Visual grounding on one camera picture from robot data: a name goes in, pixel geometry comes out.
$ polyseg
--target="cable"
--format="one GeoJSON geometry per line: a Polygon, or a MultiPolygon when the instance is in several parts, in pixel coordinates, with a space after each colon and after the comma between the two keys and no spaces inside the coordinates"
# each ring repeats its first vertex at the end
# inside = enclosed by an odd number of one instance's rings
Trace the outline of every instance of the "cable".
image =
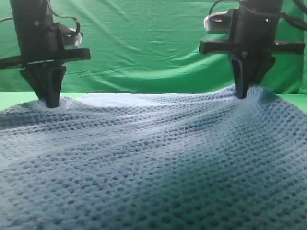
{"type": "Polygon", "coordinates": [[[304,3],[301,0],[292,0],[292,2],[299,7],[299,9],[307,14],[307,7],[304,5],[304,3]]]}
{"type": "MultiPolygon", "coordinates": [[[[242,0],[218,0],[216,1],[212,7],[210,8],[209,11],[209,15],[212,14],[212,11],[214,9],[214,7],[223,2],[223,1],[234,1],[234,2],[238,2],[240,4],[240,6],[244,6],[246,10],[248,10],[250,13],[258,15],[258,16],[263,16],[263,17],[274,17],[274,18],[283,18],[286,20],[286,22],[288,22],[288,24],[290,24],[291,26],[299,29],[299,30],[303,30],[303,31],[307,31],[307,23],[299,18],[290,16],[284,12],[281,13],[261,13],[261,12],[257,12],[254,10],[251,10],[247,4],[245,4],[242,0]]],[[[298,5],[298,7],[305,12],[307,12],[307,7],[300,1],[300,0],[292,0],[295,4],[298,5]]]]}
{"type": "Polygon", "coordinates": [[[47,1],[47,5],[48,5],[51,13],[54,16],[56,16],[58,18],[71,18],[71,19],[73,19],[75,21],[75,23],[76,23],[76,31],[72,31],[71,34],[69,34],[69,35],[71,35],[71,36],[78,35],[80,33],[80,30],[81,30],[81,25],[80,25],[79,20],[76,17],[73,17],[73,16],[58,15],[57,13],[54,12],[54,10],[51,7],[51,3],[50,3],[51,0],[46,0],[46,1],[47,1]]]}
{"type": "Polygon", "coordinates": [[[13,20],[13,17],[2,18],[2,19],[0,19],[0,23],[8,21],[8,20],[13,20]]]}

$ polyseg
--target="waffle knit texture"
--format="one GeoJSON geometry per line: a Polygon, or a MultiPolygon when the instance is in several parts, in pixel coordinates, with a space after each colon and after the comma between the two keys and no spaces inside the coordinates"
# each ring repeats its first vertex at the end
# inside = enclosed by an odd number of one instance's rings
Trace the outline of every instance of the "waffle knit texture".
{"type": "Polygon", "coordinates": [[[1,230],[307,229],[307,116],[261,87],[0,112],[1,230]]]}

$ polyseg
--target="green screen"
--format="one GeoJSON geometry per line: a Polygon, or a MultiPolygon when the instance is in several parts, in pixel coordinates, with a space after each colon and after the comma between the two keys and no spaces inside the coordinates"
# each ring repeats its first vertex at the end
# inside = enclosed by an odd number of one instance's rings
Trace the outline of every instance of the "green screen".
{"type": "MultiPolygon", "coordinates": [[[[63,92],[210,92],[233,83],[226,55],[198,54],[207,34],[203,19],[213,0],[52,0],[54,11],[76,16],[82,24],[82,47],[92,59],[67,63],[63,92]]],[[[221,3],[215,11],[238,7],[221,3]]],[[[289,0],[283,10],[304,18],[289,0]]],[[[0,17],[11,15],[9,0],[0,1],[0,17]]],[[[74,22],[55,18],[69,27],[74,22]]],[[[12,21],[0,23],[0,58],[19,54],[12,21]]],[[[280,20],[277,40],[304,41],[304,33],[280,20]]],[[[30,91],[18,69],[0,72],[0,91],[30,91]]],[[[304,92],[304,56],[278,55],[262,85],[276,93],[304,92]]]]}

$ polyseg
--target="blanket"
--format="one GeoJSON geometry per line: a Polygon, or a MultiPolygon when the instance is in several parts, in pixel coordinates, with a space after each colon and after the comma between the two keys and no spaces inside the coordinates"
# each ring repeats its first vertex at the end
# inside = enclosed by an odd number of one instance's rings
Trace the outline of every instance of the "blanket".
{"type": "Polygon", "coordinates": [[[307,116],[254,86],[0,112],[1,230],[307,228],[307,116]]]}

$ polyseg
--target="blue knitted blanket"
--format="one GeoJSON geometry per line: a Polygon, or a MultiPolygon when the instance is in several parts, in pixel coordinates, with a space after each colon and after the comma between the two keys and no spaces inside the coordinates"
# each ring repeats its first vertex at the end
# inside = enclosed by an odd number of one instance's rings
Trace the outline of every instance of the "blue knitted blanket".
{"type": "Polygon", "coordinates": [[[1,230],[307,229],[307,116],[260,87],[0,112],[1,230]]]}

